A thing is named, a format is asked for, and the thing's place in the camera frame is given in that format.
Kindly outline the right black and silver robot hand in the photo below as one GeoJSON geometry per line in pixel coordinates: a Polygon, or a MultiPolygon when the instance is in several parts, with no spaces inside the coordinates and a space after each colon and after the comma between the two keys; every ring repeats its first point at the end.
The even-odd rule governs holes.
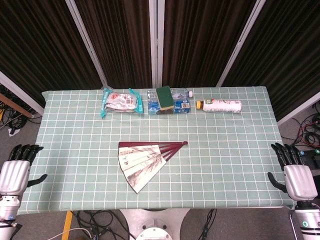
{"type": "Polygon", "coordinates": [[[311,201],[318,196],[311,169],[302,159],[301,152],[288,144],[278,142],[271,145],[276,153],[284,177],[279,183],[271,172],[267,173],[270,183],[278,190],[287,193],[294,201],[311,201]]]}

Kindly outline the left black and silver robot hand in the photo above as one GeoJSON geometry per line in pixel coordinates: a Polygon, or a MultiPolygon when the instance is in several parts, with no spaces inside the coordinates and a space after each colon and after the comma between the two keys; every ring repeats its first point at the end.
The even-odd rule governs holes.
{"type": "Polygon", "coordinates": [[[38,185],[47,178],[48,175],[45,173],[37,179],[29,179],[31,166],[42,149],[43,147],[37,144],[18,144],[11,150],[0,171],[2,196],[21,197],[27,188],[38,185]]]}

